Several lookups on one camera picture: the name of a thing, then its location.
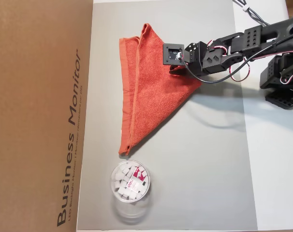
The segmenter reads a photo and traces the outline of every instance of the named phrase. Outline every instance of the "gray mat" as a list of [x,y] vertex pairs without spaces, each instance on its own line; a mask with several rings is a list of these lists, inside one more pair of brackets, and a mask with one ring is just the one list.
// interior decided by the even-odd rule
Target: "gray mat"
[[150,193],[136,207],[115,201],[109,178],[122,161],[118,40],[140,36],[144,23],[166,43],[235,33],[231,0],[94,5],[78,229],[256,230],[242,92],[232,81],[201,86],[134,149],[130,159],[151,172]]

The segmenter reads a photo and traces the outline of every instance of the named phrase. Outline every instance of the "orange towel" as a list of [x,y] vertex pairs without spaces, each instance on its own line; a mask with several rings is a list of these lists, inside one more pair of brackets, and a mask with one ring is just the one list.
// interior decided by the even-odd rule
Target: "orange towel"
[[201,84],[169,74],[169,66],[162,64],[162,45],[150,24],[144,24],[140,37],[119,40],[123,80],[119,154],[128,155]]

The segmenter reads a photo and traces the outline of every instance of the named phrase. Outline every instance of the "robotic arm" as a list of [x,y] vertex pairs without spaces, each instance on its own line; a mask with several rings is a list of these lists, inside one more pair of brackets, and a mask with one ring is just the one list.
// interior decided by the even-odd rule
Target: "robotic arm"
[[[276,56],[261,73],[260,88],[274,88],[275,91],[265,97],[266,101],[290,109],[293,107],[293,18],[266,27],[259,25],[208,44],[191,43],[185,49],[182,44],[163,45],[163,64],[171,65],[170,73],[174,73],[177,66],[185,66],[193,77],[209,84],[224,81],[248,62],[271,55]],[[243,60],[238,69],[220,80],[203,79]]]

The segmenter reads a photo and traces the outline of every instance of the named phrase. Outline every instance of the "round plastic container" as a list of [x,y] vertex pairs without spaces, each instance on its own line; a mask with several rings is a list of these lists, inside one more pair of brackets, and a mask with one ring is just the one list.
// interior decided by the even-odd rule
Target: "round plastic container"
[[[139,173],[139,170],[137,170],[136,168],[139,169],[139,167],[141,167],[140,170],[141,169],[145,170],[145,172],[146,172],[145,177],[143,177],[142,174],[140,174],[140,176],[137,176]],[[140,194],[137,194],[135,199],[130,199],[129,196],[126,196],[126,194],[121,195],[119,193],[117,181],[120,183],[120,185],[121,185],[121,181],[125,181],[126,182],[125,189],[130,189],[128,186],[131,186],[131,185],[129,184],[128,181],[126,181],[128,179],[132,179],[132,180],[136,181],[136,183],[135,183],[136,185],[138,184],[137,185],[138,190],[135,189],[135,191],[139,191],[138,193],[140,193]],[[111,190],[112,190],[114,196],[122,202],[132,203],[132,202],[136,202],[136,201],[142,199],[147,194],[148,189],[150,188],[150,184],[151,184],[151,175],[150,175],[149,171],[142,163],[135,161],[135,160],[128,160],[128,161],[124,161],[124,162],[119,163],[118,166],[111,173],[111,178],[110,178]]]

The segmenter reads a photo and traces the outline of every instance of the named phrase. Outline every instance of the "brown cardboard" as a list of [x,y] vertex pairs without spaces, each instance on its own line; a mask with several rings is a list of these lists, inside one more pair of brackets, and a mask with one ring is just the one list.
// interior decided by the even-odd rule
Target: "brown cardboard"
[[76,230],[92,4],[0,0],[0,232]]

